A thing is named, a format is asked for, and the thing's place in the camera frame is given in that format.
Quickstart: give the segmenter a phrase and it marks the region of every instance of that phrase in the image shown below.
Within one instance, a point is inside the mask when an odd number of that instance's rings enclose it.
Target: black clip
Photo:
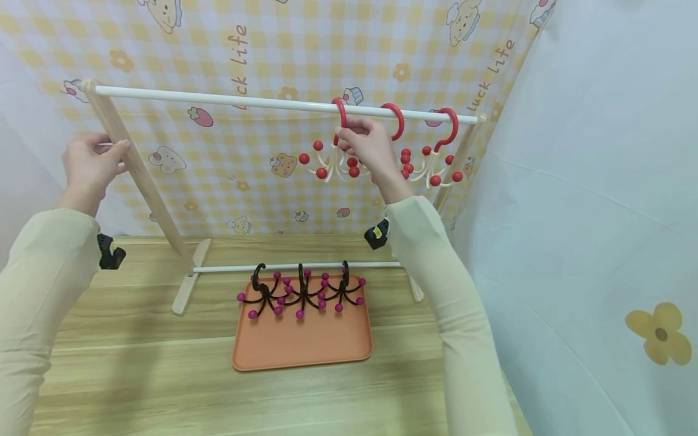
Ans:
[[[112,242],[114,238],[105,234],[97,235],[97,244],[99,251],[102,253],[102,258],[99,259],[99,267],[102,269],[119,269],[121,262],[126,257],[126,251],[123,248],[116,247],[112,253]]]
[[[388,242],[388,220],[383,219],[375,227],[371,227],[364,233],[364,239],[372,249],[376,250]]]

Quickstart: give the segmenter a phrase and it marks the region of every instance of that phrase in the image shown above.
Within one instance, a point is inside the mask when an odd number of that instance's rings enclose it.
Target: wooden clothes rack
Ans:
[[[329,113],[339,113],[340,110],[337,105],[334,104],[324,104],[324,103],[312,103],[312,102],[302,102],[293,100],[276,100],[272,98],[255,98],[255,97],[241,97],[241,96],[222,96],[217,94],[205,94],[205,93],[190,93],[190,92],[180,92],[180,91],[161,91],[156,89],[137,89],[137,88],[123,88],[123,87],[107,87],[100,84],[97,80],[87,79],[83,81],[84,92],[87,95],[89,102],[97,114],[102,126],[104,127],[106,133],[112,139],[112,142],[116,143],[120,140],[130,140],[133,144],[133,140],[124,125],[123,120],[119,116],[119,113],[112,102],[111,97],[122,97],[122,98],[140,98],[140,99],[150,99],[150,100],[168,100],[168,101],[181,101],[190,103],[209,103],[217,105],[244,105],[251,107],[266,107],[274,109],[283,110],[301,110],[308,112],[329,112]],[[362,107],[362,106],[346,106],[344,108],[346,114],[351,115],[364,115],[364,116],[381,116],[385,118],[396,118],[395,112],[391,109],[380,108],[380,107]],[[401,111],[402,116],[405,119],[419,119],[424,121],[435,121],[435,122],[451,122],[452,118],[445,113],[437,112],[420,112],[405,110]],[[486,117],[483,114],[477,114],[477,116],[468,115],[457,115],[458,123],[469,124],[471,127],[468,129],[467,133],[463,136],[458,149],[452,159],[452,164],[448,167],[446,171],[446,177],[451,177],[457,168],[463,166],[467,159],[467,152],[470,147],[477,129],[486,121]],[[158,225],[163,230],[165,238],[172,246],[172,249],[181,258],[181,265],[184,272],[184,279],[179,286],[179,291],[174,298],[174,303],[172,304],[172,311],[176,315],[183,315],[186,311],[186,307],[191,299],[191,294],[196,284],[198,276],[202,273],[213,273],[213,272],[224,272],[224,271],[254,271],[257,267],[256,265],[231,265],[231,266],[203,266],[206,254],[211,246],[211,239],[204,239],[201,241],[197,248],[192,253],[184,244],[184,239],[181,237],[175,222],[168,211],[163,198],[158,192],[158,188],[150,177],[143,159],[141,159],[138,153],[138,148],[136,144],[133,144],[129,149],[128,153],[124,156],[124,164],[128,169],[129,174],[133,177],[133,180],[138,187],[138,190],[143,195],[145,202],[148,204],[153,216],[157,219]],[[441,213],[443,207],[448,199],[451,186],[442,186],[434,200],[434,207]],[[310,268],[332,268],[341,266],[340,263],[315,263],[315,264],[304,264]],[[400,268],[399,262],[355,262],[352,264],[357,268]],[[283,270],[283,269],[295,269],[298,267],[297,264],[282,264],[282,265],[267,265],[273,270]],[[421,301],[424,298],[424,294],[417,285],[417,283],[410,277],[410,285],[416,301]]]

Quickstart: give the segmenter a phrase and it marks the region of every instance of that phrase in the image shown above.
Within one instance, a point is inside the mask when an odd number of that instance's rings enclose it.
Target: white horizontal rod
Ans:
[[[303,268],[341,268],[344,266],[341,262],[320,262],[315,264],[303,264]],[[401,268],[400,262],[351,262],[349,268]],[[273,273],[278,270],[297,269],[298,264],[279,264],[267,265],[263,271]],[[255,271],[257,265],[231,265],[231,266],[195,266],[194,273],[239,273],[246,271]]]
[[[140,89],[106,87],[98,85],[95,91],[100,96],[123,97],[123,98],[147,98],[150,100],[166,101],[187,101],[190,103],[210,103],[212,105],[234,105],[267,107],[269,109],[303,110],[306,112],[327,112],[338,114],[336,105],[327,103],[313,103],[310,101],[277,100],[275,98],[242,97],[242,96],[222,96],[220,94],[203,94],[198,92],[162,91],[160,89]],[[390,109],[380,107],[344,106],[346,113],[350,115],[381,116],[383,118],[396,118],[395,113]],[[421,119],[423,121],[441,121],[450,123],[448,114],[437,112],[421,112],[416,110],[404,110],[402,115],[405,119]],[[459,115],[460,124],[476,124],[477,117],[471,115]]]

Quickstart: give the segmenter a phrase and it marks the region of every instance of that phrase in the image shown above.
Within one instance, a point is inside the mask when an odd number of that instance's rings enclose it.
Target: beige sleeve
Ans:
[[[386,208],[393,255],[429,299],[443,341],[452,436],[516,435],[492,332],[473,280],[424,197]]]
[[[0,428],[27,435],[58,328],[98,270],[99,225],[70,209],[36,214],[0,273]]]

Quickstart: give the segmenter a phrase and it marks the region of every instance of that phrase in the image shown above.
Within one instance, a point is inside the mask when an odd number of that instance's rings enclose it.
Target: orange tray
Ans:
[[[298,276],[291,277],[291,285],[299,289]],[[329,277],[329,284],[339,287],[342,275]],[[275,279],[259,278],[259,283],[265,283],[273,289]],[[320,289],[320,276],[311,276],[310,293]],[[359,278],[349,275],[348,289],[359,285]],[[279,290],[284,285],[279,279],[279,288],[275,295],[282,295]],[[327,296],[334,291],[327,290]],[[363,297],[366,301],[364,288],[350,294],[352,300]],[[252,288],[249,282],[245,288],[245,299],[258,299],[260,293]],[[312,301],[317,304],[317,297]],[[282,315],[275,315],[267,306],[254,320],[247,316],[250,310],[258,310],[260,303],[242,303],[240,318],[235,334],[235,346],[232,349],[232,366],[238,371],[255,371],[273,368],[289,368],[293,366],[321,365],[361,361],[367,359],[373,351],[373,337],[369,310],[364,302],[361,306],[343,302],[341,313],[334,311],[334,305],[339,298],[329,300],[324,310],[318,310],[306,303],[304,317],[296,319],[296,310],[300,303],[286,306]]]

